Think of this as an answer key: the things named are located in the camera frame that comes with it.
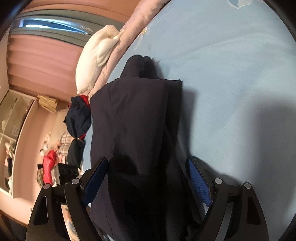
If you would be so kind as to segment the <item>navy blue jacket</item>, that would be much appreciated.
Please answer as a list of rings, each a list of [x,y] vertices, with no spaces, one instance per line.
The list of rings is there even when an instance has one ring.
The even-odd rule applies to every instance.
[[[157,76],[149,57],[128,59],[90,99],[91,161],[108,171],[91,205],[114,240],[197,240],[201,217],[175,154],[182,82]]]

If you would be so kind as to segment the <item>red puffy jacket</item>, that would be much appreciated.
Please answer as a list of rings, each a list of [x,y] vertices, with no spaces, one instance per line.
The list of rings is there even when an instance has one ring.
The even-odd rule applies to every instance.
[[[54,168],[56,164],[56,156],[56,150],[50,150],[48,151],[48,154],[43,156],[43,182],[45,184],[49,183],[53,185],[51,170]]]

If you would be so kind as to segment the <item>folded dark navy garment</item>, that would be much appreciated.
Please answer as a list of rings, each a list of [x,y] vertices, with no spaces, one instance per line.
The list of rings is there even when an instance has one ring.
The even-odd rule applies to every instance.
[[[81,162],[83,160],[83,151],[85,142],[79,138],[74,139],[68,149],[67,162],[69,165],[81,168]]]

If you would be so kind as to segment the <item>plaid grey white cloth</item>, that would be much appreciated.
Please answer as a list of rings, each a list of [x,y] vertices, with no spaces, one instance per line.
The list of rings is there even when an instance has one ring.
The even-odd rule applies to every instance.
[[[58,154],[67,157],[70,145],[73,140],[74,137],[72,137],[68,131],[65,131],[57,144]]]

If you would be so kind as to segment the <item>light blue floral bedsheet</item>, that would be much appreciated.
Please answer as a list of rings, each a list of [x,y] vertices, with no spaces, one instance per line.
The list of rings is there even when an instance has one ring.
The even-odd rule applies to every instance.
[[[295,1],[170,1],[134,54],[183,81],[182,154],[255,185],[272,240],[295,240]]]

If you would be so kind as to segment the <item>crumpled navy garment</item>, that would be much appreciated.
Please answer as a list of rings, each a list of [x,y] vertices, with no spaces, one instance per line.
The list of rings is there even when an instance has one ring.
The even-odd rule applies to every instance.
[[[91,109],[79,95],[71,98],[64,123],[70,135],[79,139],[91,127]]]

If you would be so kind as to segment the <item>straw tassel hanging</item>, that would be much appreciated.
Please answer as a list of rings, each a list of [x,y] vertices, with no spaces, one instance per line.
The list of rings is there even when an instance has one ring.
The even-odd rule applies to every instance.
[[[47,97],[47,96],[38,95],[37,100],[38,100],[39,106],[42,107],[43,109],[45,109],[46,111],[48,111],[50,113],[56,112],[57,105],[58,105],[57,99]]]

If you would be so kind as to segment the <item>white wardrobe shelves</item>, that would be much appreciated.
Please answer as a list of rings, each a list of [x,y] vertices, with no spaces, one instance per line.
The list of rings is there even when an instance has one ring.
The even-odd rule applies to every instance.
[[[13,195],[13,165],[16,147],[35,98],[8,90],[1,101],[1,192]]]

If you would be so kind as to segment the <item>red garment under pile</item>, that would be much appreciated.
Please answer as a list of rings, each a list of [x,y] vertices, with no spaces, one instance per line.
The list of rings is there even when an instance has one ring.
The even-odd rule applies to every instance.
[[[89,103],[88,96],[86,96],[86,95],[82,95],[82,94],[81,94],[80,97],[83,99],[83,101],[84,101],[85,104],[88,106],[88,108],[90,108],[90,103]],[[80,137],[80,139],[81,139],[81,140],[84,140],[85,136],[86,136],[86,131],[85,131],[85,133]]]

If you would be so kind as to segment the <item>pink curtain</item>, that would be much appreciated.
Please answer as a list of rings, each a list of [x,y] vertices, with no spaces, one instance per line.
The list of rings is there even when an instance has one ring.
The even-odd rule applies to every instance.
[[[137,1],[32,1],[21,12],[65,9],[104,16],[125,23]],[[83,47],[34,36],[8,37],[10,88],[32,96],[45,95],[69,101],[77,93],[75,71]]]

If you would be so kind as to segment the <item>white folded pillow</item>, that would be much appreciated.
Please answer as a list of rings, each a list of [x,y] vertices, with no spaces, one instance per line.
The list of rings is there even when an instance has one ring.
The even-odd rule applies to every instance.
[[[103,65],[123,33],[123,30],[118,31],[113,25],[106,25],[90,37],[76,66],[77,94],[89,92],[94,87]]]

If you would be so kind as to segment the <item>grey lettered banner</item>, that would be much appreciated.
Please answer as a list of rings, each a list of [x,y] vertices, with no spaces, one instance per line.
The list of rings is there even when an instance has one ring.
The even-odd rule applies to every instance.
[[[90,37],[106,25],[120,30],[124,23],[82,11],[45,9],[19,14],[10,34],[48,37],[84,47]]]

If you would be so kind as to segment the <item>pink quilt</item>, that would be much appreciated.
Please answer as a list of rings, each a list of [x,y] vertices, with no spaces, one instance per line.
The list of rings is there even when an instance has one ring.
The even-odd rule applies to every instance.
[[[146,0],[138,3],[131,17],[123,26],[123,34],[112,50],[108,61],[102,67],[94,87],[88,93],[89,98],[107,83],[109,76],[126,50],[168,2],[169,0]]]

